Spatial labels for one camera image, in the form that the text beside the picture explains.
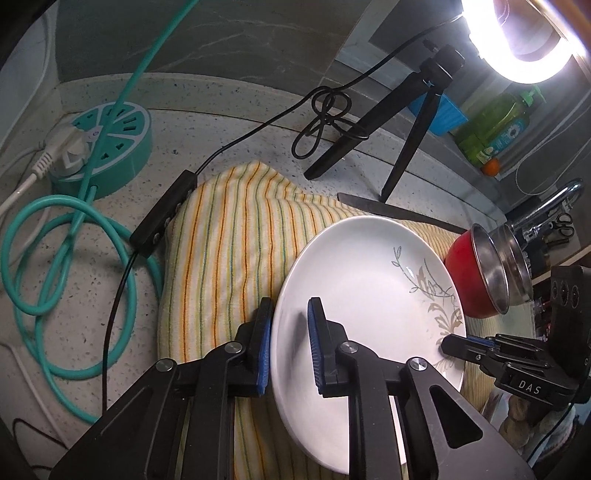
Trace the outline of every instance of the tripod leg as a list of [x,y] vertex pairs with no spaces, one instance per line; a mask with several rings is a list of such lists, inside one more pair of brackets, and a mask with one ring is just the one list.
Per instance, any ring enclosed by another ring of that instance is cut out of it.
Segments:
[[402,150],[400,151],[400,155],[394,164],[394,168],[388,176],[388,180],[386,180],[384,188],[382,188],[382,194],[379,197],[380,202],[386,203],[386,200],[388,200],[390,197],[390,194],[400,180],[400,177],[402,177],[404,170],[406,170],[408,164],[413,159],[418,146],[421,144],[421,141],[425,137],[427,130],[431,126],[433,118],[435,118],[442,93],[442,90],[435,88],[431,88],[427,92],[427,96],[425,97],[425,101],[421,106],[421,110],[418,113],[417,119],[413,123],[413,127],[411,128],[408,138],[404,143]]
[[[411,73],[400,85],[386,95],[376,106],[367,112],[349,132],[352,135],[371,135],[384,123],[390,120],[400,110],[414,99],[428,91],[429,87],[420,73]],[[317,179],[329,168],[333,167],[341,158],[359,145],[362,140],[350,137],[340,137],[322,156],[316,160],[304,177],[308,180]]]

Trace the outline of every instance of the knife blade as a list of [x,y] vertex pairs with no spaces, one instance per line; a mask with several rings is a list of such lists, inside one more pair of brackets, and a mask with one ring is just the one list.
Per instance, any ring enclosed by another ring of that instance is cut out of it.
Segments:
[[438,226],[439,228],[443,228],[444,230],[453,233],[462,234],[466,231],[465,228],[452,225],[451,223],[437,220],[436,218],[431,218],[420,213],[411,212],[404,208],[395,207],[394,205],[377,202],[376,200],[364,199],[363,197],[349,195],[348,193],[339,193],[336,197],[338,201],[345,205],[363,210],[367,213],[372,213],[373,215],[393,218],[394,220],[410,220],[412,222],[428,223],[429,225]]

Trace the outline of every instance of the metal bolt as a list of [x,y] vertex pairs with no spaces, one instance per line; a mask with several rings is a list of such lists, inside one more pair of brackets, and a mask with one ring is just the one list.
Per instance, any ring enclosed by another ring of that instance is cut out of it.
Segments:
[[355,342],[343,342],[340,344],[340,349],[345,353],[355,353],[359,350],[359,345]]
[[156,362],[156,370],[159,372],[168,372],[172,370],[174,367],[174,360],[170,358],[163,358],[162,360],[158,360]]
[[229,342],[223,349],[228,353],[240,353],[242,344],[240,342]]
[[419,356],[411,358],[408,364],[410,365],[410,368],[416,370],[417,372],[422,372],[423,370],[426,370],[428,365],[427,361]]

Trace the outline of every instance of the stainless steel bowl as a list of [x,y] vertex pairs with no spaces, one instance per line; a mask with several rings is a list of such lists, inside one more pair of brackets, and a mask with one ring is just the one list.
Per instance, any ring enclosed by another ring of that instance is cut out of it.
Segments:
[[490,233],[493,244],[499,252],[509,282],[509,304],[521,305],[534,297],[530,271],[521,248],[507,224]]
[[472,248],[480,270],[486,292],[495,310],[504,315],[509,311],[509,278],[501,253],[497,250],[491,236],[478,223],[470,229]]

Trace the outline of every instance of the teal power strip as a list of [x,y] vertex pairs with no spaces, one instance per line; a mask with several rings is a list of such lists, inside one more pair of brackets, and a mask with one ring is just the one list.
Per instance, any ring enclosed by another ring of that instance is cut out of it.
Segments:
[[[96,186],[95,200],[116,192],[133,180],[152,153],[152,122],[148,111],[135,103],[125,102],[119,111],[114,112],[114,104],[95,106],[72,121],[72,125],[86,132],[86,141],[93,151],[103,126],[111,115],[115,116],[90,177],[90,185]],[[86,166],[69,177],[58,177],[50,172],[53,193],[75,197],[85,173]]]

